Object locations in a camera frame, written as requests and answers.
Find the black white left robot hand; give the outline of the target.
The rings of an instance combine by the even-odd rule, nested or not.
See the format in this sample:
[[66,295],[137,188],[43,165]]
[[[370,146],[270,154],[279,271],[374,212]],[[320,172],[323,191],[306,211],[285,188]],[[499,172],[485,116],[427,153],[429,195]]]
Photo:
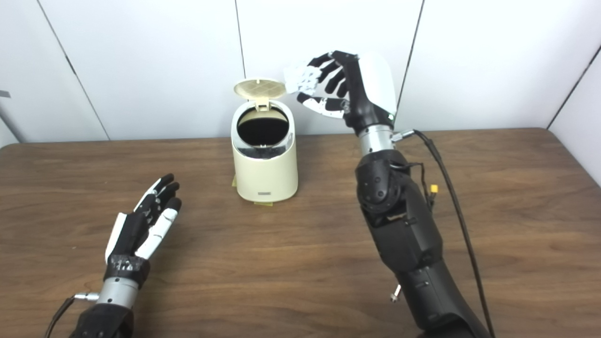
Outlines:
[[119,213],[105,250],[104,280],[131,280],[141,289],[148,279],[150,257],[174,224],[182,201],[172,173],[159,178],[142,195],[133,211]]

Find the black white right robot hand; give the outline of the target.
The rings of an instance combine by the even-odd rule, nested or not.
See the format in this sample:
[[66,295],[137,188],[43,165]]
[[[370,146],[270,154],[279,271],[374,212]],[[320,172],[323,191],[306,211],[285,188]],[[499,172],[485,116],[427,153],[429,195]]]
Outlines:
[[374,53],[326,52],[310,60],[309,77],[297,83],[296,100],[326,117],[341,118],[359,136],[377,125],[393,129],[397,113],[393,77],[386,60]]

